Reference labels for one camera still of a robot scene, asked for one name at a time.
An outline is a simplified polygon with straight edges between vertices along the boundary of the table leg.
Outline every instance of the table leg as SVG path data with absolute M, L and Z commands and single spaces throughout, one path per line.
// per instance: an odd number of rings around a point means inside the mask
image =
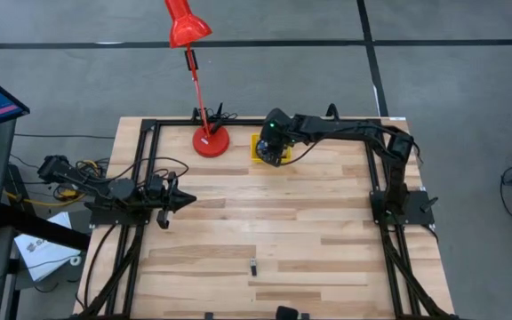
M 90 244 L 90 236 L 84 233 L 15 210 L 6 204 L 0 204 L 0 227 L 2 226 L 11 226 L 23 234 L 36 236 L 83 252 L 88 249 L 88 244 Z

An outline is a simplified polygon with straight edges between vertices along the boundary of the lamp base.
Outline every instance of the lamp base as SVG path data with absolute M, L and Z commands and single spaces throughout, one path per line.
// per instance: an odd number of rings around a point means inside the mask
M 193 148 L 205 157 L 216 157 L 222 155 L 228 149 L 230 138 L 225 127 L 219 128 L 211 137 L 207 137 L 204 128 L 198 128 L 193 135 Z

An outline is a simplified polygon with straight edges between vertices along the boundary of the wooden tabletop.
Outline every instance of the wooden tabletop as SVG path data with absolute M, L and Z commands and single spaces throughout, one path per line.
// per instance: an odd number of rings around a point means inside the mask
M 108 176 L 133 163 L 141 119 L 121 118 Z M 408 130 L 403 119 L 382 121 Z M 217 158 L 195 152 L 195 129 L 162 128 L 157 156 L 175 157 L 190 166 L 180 178 L 180 189 L 198 200 L 173 215 L 168 230 L 156 223 L 146 227 L 132 318 L 203 318 L 205 312 L 216 318 L 274 318 L 279 305 L 314 319 L 393 317 L 362 142 L 326 140 L 298 163 L 275 168 L 250 159 L 250 137 L 259 127 L 227 127 L 230 147 Z M 293 157 L 305 149 L 296 146 Z M 378 157 L 377 164 L 382 172 Z M 178 164 L 156 162 L 156 169 L 164 167 L 181 170 Z M 414 155 L 406 183 L 410 189 L 422 186 Z M 89 258 L 107 229 L 93 231 Z M 100 251 L 90 300 L 111 275 L 119 229 Z M 435 238 L 422 227 L 409 226 L 405 233 L 414 274 L 438 306 L 453 312 Z M 256 277 L 251 275 L 251 257 L 258 264 Z M 90 261 L 86 259 L 78 291 L 81 299 Z M 404 311 L 409 312 L 401 276 L 399 282 Z M 118 312 L 125 284 L 123 278 Z

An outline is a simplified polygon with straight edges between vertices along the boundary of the red desk lamp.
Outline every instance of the red desk lamp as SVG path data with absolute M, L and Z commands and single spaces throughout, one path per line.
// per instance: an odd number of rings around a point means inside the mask
M 165 0 L 165 4 L 173 20 L 169 34 L 169 45 L 171 48 L 182 45 L 187 46 L 188 65 L 193 73 L 196 97 L 199 100 L 200 114 L 203 118 L 203 127 L 198 128 L 193 135 L 193 147 L 201 156 L 220 156 L 228 148 L 228 132 L 224 127 L 220 127 L 216 132 L 212 132 L 214 124 L 209 125 L 207 122 L 207 114 L 204 110 L 203 98 L 201 96 L 201 87 L 199 86 L 199 80 L 196 75 L 197 65 L 193 58 L 193 52 L 191 51 L 191 43 L 210 35 L 212 30 L 206 22 L 202 21 L 191 12 L 187 0 Z

